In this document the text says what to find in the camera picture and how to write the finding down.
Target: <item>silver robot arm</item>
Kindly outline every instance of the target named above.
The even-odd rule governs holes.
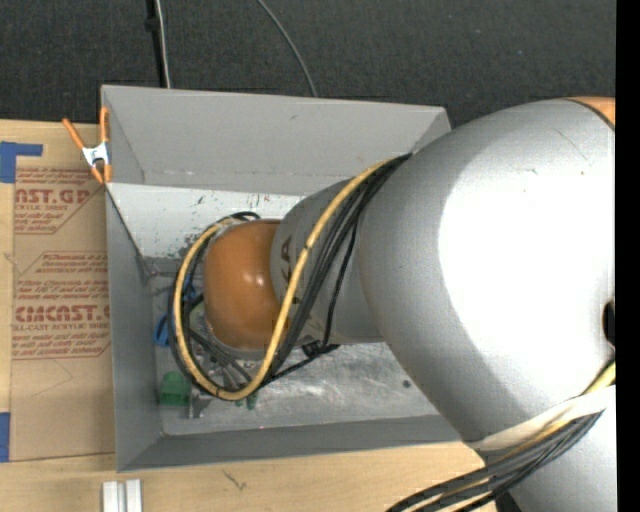
[[[359,221],[331,342],[386,341],[466,441],[582,393],[613,357],[602,318],[614,294],[614,108],[511,108],[412,155]],[[275,232],[276,296],[340,188],[302,201]],[[331,293],[320,291],[306,334],[323,332]],[[525,512],[614,512],[616,486],[612,399],[579,445],[512,495]]]

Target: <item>yellow cable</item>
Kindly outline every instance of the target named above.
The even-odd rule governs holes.
[[[585,389],[583,395],[587,393],[593,393],[594,391],[598,391],[599,389],[606,388],[613,384],[616,380],[616,362],[613,361],[607,368],[598,376],[593,383]]]
[[[313,245],[318,240],[320,233],[325,228],[331,216],[335,213],[338,207],[344,202],[344,200],[349,197],[349,195],[360,185],[364,180],[366,180],[369,176],[371,176],[375,171],[377,171],[380,167],[390,162],[390,160],[385,160],[379,164],[376,164],[368,169],[364,170],[360,174],[358,174],[355,178],[353,178],[349,183],[347,183],[342,190],[333,198],[333,200],[329,203],[329,206],[324,210],[318,221],[313,227],[313,230],[307,237],[307,241],[305,243],[304,249],[300,252],[300,256],[298,257],[298,261],[296,262],[296,266],[291,274],[291,279],[289,280],[289,285],[287,287],[287,291],[284,296],[284,300],[282,302],[282,306],[280,307],[280,312],[278,314],[278,319],[276,321],[276,325],[274,327],[273,333],[271,335],[271,340],[269,341],[269,345],[267,347],[267,352],[265,353],[264,359],[262,360],[262,364],[258,369],[258,373],[256,376],[249,382],[244,388],[238,391],[227,391],[219,388],[214,383],[212,383],[207,376],[203,375],[202,372],[198,369],[196,363],[191,358],[191,354],[189,353],[189,348],[187,345],[187,341],[184,336],[183,328],[182,328],[182,315],[181,315],[181,305],[182,305],[182,288],[184,286],[184,280],[187,275],[187,270],[191,264],[191,261],[197,251],[202,247],[202,245],[209,240],[211,236],[213,236],[216,232],[218,232],[223,226],[230,224],[233,222],[232,220],[224,220],[220,223],[216,223],[207,229],[200,237],[195,241],[195,243],[190,247],[187,252],[184,260],[182,261],[182,265],[180,266],[180,270],[178,271],[178,276],[176,278],[176,287],[174,290],[173,296],[173,317],[175,322],[175,331],[176,331],[176,341],[178,344],[178,351],[180,357],[182,358],[185,366],[193,375],[193,378],[196,380],[203,389],[211,393],[212,395],[221,398],[223,400],[241,400],[246,398],[251,393],[256,391],[264,378],[267,375],[267,372],[271,368],[271,363],[273,362],[273,358],[276,353],[276,349],[280,344],[280,338],[282,337],[282,333],[285,327],[285,323],[287,321],[287,317],[289,315],[289,311],[291,310],[291,305],[293,304],[293,298],[295,296],[296,289],[298,287],[298,283],[300,278],[302,277],[302,271],[307,263],[307,259],[309,258],[309,252]]]

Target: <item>black cable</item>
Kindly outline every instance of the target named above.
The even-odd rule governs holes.
[[[147,32],[151,33],[153,55],[156,61],[156,72],[158,73],[160,87],[166,88],[168,84],[164,73],[164,55],[162,52],[162,40],[160,38],[160,19],[158,18],[158,12],[156,11],[155,0],[146,0],[145,4],[147,6],[147,18],[144,20],[144,28]]]
[[[450,493],[439,501],[432,502],[421,508],[415,509],[415,512],[436,511],[441,508],[450,507],[460,501],[471,499],[478,494],[491,492],[489,496],[482,497],[466,506],[475,507],[469,508],[469,510],[475,510],[476,508],[493,501],[498,494],[507,492],[514,485],[517,485],[526,478],[526,476],[531,472],[564,454],[584,436],[584,434],[600,417],[600,414],[586,416],[575,420],[539,443],[528,447],[517,454],[509,456],[506,459],[493,464],[488,464],[484,468],[480,468],[408,496],[389,508],[387,512],[403,512],[423,501],[434,498],[439,494]],[[485,478],[489,478],[490,481],[478,483],[473,487],[457,491],[459,487],[468,486],[474,481],[479,482]]]
[[[316,352],[314,352],[313,354],[307,356],[306,359],[300,361],[299,363],[296,364],[292,364],[291,366],[288,366],[287,368],[285,368],[284,370],[280,370],[278,373],[276,373],[275,375],[271,376],[265,380],[262,381],[262,384],[260,385],[261,388],[271,384],[272,382],[281,379],[282,377],[285,377],[287,375],[289,375],[290,373],[295,372],[296,370],[299,370],[300,368],[303,368],[305,366],[307,366],[309,363],[315,361],[316,359],[318,359],[318,357],[324,355],[324,354],[328,354],[329,352],[333,352],[334,350],[337,350],[338,348],[340,348],[340,345],[328,345],[326,347],[323,347],[321,350],[317,350]]]
[[[256,2],[262,8],[262,10],[265,13],[267,13],[267,16],[269,16],[269,18],[271,18],[271,21],[273,21],[274,25],[277,27],[277,29],[280,32],[280,34],[282,35],[282,37],[284,37],[284,40],[289,45],[289,48],[291,49],[291,51],[295,55],[296,60],[298,61],[298,64],[302,68],[302,72],[304,73],[304,76],[305,76],[305,78],[307,80],[307,84],[309,84],[309,89],[311,89],[311,94],[313,94],[313,96],[315,98],[317,98],[318,97],[318,90],[316,89],[316,86],[313,83],[313,80],[311,79],[311,74],[309,73],[309,70],[307,69],[307,65],[304,63],[304,59],[302,58],[302,55],[300,55],[300,52],[298,51],[298,48],[294,44],[293,40],[291,39],[291,37],[289,37],[289,34],[285,30],[285,28],[282,26],[282,23],[280,23],[280,21],[278,20],[276,15],[273,13],[273,11],[271,11],[271,9],[269,9],[269,7],[264,2],[264,0],[256,0]]]
[[[387,179],[389,179],[389,177],[395,172],[400,164],[407,160],[409,157],[410,155],[407,154],[393,159],[392,161],[380,167],[380,169],[378,169],[376,172],[374,172],[368,178],[368,180],[365,180],[365,182],[361,183],[353,192],[353,197],[348,198],[352,199],[351,203],[355,202],[356,198],[358,197],[360,197],[360,201],[357,205],[353,206],[353,209],[350,212],[351,214],[346,218],[346,220],[342,221],[344,217],[349,213],[349,210],[343,208],[338,213],[336,221],[329,228],[329,233],[326,237],[326,240],[320,248],[318,261],[316,262],[316,265],[313,269],[309,284],[305,288],[303,297],[300,301],[300,304],[298,305],[296,313],[291,321],[291,324],[289,325],[289,330],[287,332],[285,340],[280,345],[278,353],[274,358],[274,363],[272,364],[271,369],[272,374],[275,374],[279,367],[282,366],[286,358],[291,353],[291,350],[297,343],[300,332],[302,331],[309,312],[313,304],[315,303],[320,288],[324,283],[324,279],[329,272],[333,260],[335,259],[335,256],[339,251],[342,242],[346,238],[349,229],[353,226],[364,208],[375,196],[382,185],[387,181]]]
[[[241,220],[243,222],[248,222],[250,219],[259,219],[260,215],[258,215],[255,212],[250,212],[250,211],[242,211],[242,212],[238,212],[238,213],[234,213],[232,215],[228,215],[226,217],[223,217],[222,219],[220,219],[218,222],[222,221],[222,220],[226,220],[226,219],[237,219],[237,220]],[[193,286],[193,278],[195,276],[196,270],[198,268],[198,265],[200,264],[200,261],[202,260],[204,254],[206,253],[208,248],[208,244],[203,244],[202,247],[200,247],[200,249],[198,250],[198,252],[196,253],[196,255],[194,256],[193,260],[190,263],[190,272],[188,273],[188,283],[189,286]],[[197,360],[193,357],[193,351],[191,350],[191,336],[190,334],[193,333],[193,330],[190,329],[189,327],[189,323],[190,323],[190,313],[191,310],[193,309],[193,307],[195,307],[197,304],[200,303],[200,301],[204,300],[204,296],[202,294],[200,294],[198,297],[196,297],[196,299],[193,299],[192,301],[187,301],[186,304],[183,304],[183,307],[181,308],[182,311],[182,325],[183,325],[183,329],[184,332],[186,334],[186,338],[187,338],[187,347],[189,347],[189,354],[191,355],[191,358],[195,361],[196,365],[198,366],[198,369],[200,370],[200,373],[202,375],[207,375],[207,373],[203,370],[202,366],[198,364]],[[200,335],[197,335],[195,337],[196,339],[200,339],[200,340],[204,340],[205,342],[207,340],[205,340],[203,337],[201,337]],[[210,355],[212,355],[212,350],[214,352],[216,352],[218,354],[218,357],[220,357],[221,353],[224,353],[222,351],[221,348],[216,347],[213,344],[209,344],[209,343],[205,343],[203,344],[202,342],[199,343],[200,346],[202,346],[203,349],[207,350],[207,352],[209,352]],[[250,382],[251,381],[251,377],[247,374],[247,372],[244,371],[244,369],[235,361],[235,359],[232,356],[227,356],[226,353],[224,353],[224,356],[226,358],[227,361],[230,362],[233,361],[233,366],[235,369],[237,369],[242,376],[246,379],[246,382]],[[240,383],[238,383],[237,381],[235,381],[235,379],[230,378],[230,380],[232,382],[235,383],[236,387],[234,389],[230,389],[224,385],[218,384],[217,382],[213,382],[218,388],[224,390],[224,391],[235,391],[236,389],[238,389],[238,387],[240,386]]]
[[[349,266],[349,261],[351,260],[351,253],[353,252],[353,248],[356,244],[356,234],[358,231],[358,221],[356,220],[353,228],[351,228],[351,240],[349,240],[349,245],[347,246],[347,250],[345,252],[344,258],[342,259],[342,265],[340,265],[340,270],[338,272],[338,277],[336,279],[336,285],[333,289],[333,294],[331,295],[331,302],[329,302],[329,310],[327,313],[327,320],[324,329],[324,337],[322,338],[322,346],[326,347],[329,344],[329,338],[331,336],[331,327],[333,326],[333,314],[336,308],[336,304],[338,303],[338,296],[340,295],[340,290],[342,289],[342,282],[344,281],[344,276],[347,272],[347,267]]]
[[[247,373],[247,371],[238,364],[235,358],[227,355],[222,349],[211,343],[204,336],[201,336],[199,333],[191,329],[189,331],[189,335],[193,338],[195,343],[200,345],[204,350],[206,350],[213,360],[220,364],[220,366],[231,366],[234,370],[236,370],[242,377],[246,380],[246,382],[251,381],[251,376]]]
[[[174,284],[171,287],[172,290],[175,290],[177,284],[177,276],[176,279],[174,280]],[[183,301],[183,303],[181,304],[180,307],[180,314],[182,317],[184,317],[184,306],[185,303]],[[170,292],[169,293],[169,299],[168,299],[168,307],[167,307],[167,314],[168,315],[172,315],[172,308],[173,308],[173,293]],[[171,354],[173,355],[174,360],[176,361],[176,364],[178,366],[178,369],[182,372],[182,374],[187,378],[188,382],[191,383],[192,386],[196,386],[201,392],[203,393],[207,393],[207,390],[205,390],[193,377],[193,375],[191,374],[191,372],[188,370],[188,368],[185,366],[184,362],[182,361],[182,357],[180,357],[180,353],[178,352],[178,348],[176,346],[176,336],[175,336],[175,331],[173,330],[173,322],[169,322],[167,325],[167,340],[169,342],[169,348],[171,349]],[[202,365],[198,362],[194,352],[193,352],[193,347],[191,346],[191,343],[187,343],[187,350],[189,352],[189,356],[191,358],[191,360],[193,361],[193,363],[195,364],[196,368],[198,369],[198,371],[203,374],[206,375],[206,371],[204,370],[204,368],[202,368]]]

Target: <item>cardboard sheet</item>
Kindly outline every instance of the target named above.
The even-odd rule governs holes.
[[[13,186],[10,459],[111,452],[104,189],[60,123],[2,122],[0,137],[44,149]]]

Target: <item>green connector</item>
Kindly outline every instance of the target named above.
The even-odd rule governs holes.
[[[180,372],[167,372],[160,384],[160,403],[162,405],[189,405],[191,384]]]
[[[246,400],[247,400],[247,409],[252,411],[256,406],[256,402],[258,401],[258,392],[256,391],[252,395],[249,395],[246,398]]]

